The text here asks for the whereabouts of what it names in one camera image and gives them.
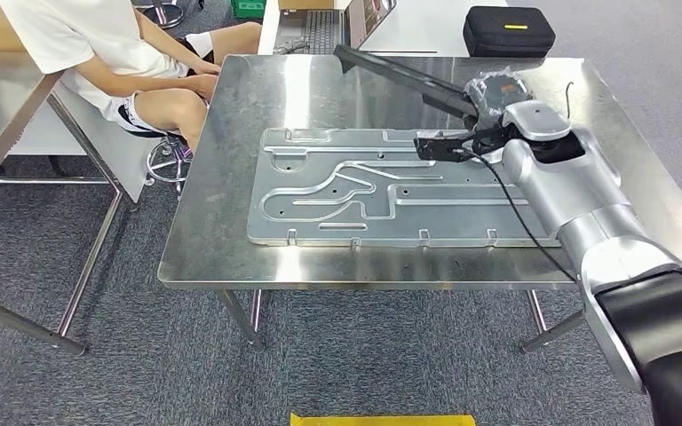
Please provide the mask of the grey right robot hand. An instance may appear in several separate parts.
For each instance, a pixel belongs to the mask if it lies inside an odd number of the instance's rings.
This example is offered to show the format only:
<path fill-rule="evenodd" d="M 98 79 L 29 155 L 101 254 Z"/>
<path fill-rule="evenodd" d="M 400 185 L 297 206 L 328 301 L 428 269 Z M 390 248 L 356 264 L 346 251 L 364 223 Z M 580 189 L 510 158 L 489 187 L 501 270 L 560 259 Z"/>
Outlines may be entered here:
<path fill-rule="evenodd" d="M 525 82 L 508 69 L 482 73 L 465 85 L 465 91 L 478 113 L 475 130 L 493 127 L 506 107 L 534 98 Z"/>

